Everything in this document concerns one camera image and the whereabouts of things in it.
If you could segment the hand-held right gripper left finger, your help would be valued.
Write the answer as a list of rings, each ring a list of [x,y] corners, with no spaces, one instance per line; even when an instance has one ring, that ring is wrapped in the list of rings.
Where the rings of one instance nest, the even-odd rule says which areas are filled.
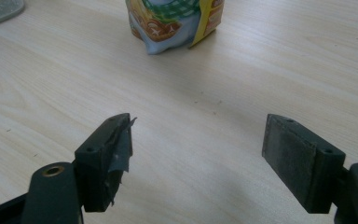
[[[104,212],[115,203],[133,154],[129,113],[106,119],[76,150],[75,167],[86,212]]]

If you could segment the yellow snack bag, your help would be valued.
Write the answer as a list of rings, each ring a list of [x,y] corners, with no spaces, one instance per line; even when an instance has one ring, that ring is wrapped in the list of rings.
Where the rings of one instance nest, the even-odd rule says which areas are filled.
[[[126,0],[131,32],[146,52],[198,44],[221,23],[225,0]]]

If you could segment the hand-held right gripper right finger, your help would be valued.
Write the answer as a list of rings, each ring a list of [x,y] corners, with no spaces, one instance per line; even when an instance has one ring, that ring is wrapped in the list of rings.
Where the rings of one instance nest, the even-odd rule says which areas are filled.
[[[262,156],[310,214],[327,214],[345,153],[299,122],[269,114]]]

